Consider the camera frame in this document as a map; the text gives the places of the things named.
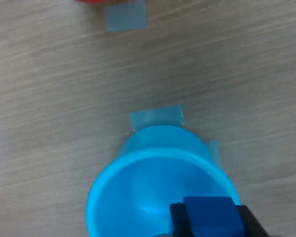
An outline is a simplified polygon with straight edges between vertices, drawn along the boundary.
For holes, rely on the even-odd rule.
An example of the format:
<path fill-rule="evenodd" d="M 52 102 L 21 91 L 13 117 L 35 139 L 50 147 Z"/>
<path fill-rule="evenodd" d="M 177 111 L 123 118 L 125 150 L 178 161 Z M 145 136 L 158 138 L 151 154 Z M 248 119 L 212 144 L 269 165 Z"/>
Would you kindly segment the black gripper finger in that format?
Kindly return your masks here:
<path fill-rule="evenodd" d="M 270 237 L 270 234 L 246 205 L 237 205 L 236 207 L 244 223 L 245 237 Z"/>
<path fill-rule="evenodd" d="M 174 237 L 194 237 L 189 216 L 183 203 L 171 204 L 170 214 Z"/>

